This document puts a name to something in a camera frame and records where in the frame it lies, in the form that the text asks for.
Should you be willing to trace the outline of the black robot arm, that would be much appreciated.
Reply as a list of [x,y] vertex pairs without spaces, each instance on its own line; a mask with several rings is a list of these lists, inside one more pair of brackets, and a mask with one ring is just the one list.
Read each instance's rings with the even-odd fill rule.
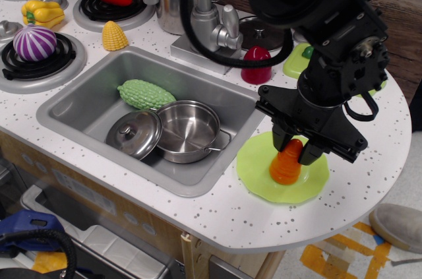
[[283,151],[295,135],[307,138],[299,163],[324,153],[353,162],[366,149],[351,120],[372,121],[371,91],[387,79],[387,27],[370,0],[249,0],[261,20],[300,33],[313,47],[294,89],[264,85],[256,108],[273,122],[273,143]]

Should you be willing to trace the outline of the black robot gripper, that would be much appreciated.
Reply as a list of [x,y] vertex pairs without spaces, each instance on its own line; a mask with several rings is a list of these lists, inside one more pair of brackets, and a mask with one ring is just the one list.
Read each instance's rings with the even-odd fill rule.
[[298,159],[301,165],[310,166],[330,152],[353,163],[368,146],[340,106],[322,108],[307,101],[298,89],[269,85],[260,86],[258,95],[255,108],[271,118],[273,145],[278,152],[294,135],[308,139]]

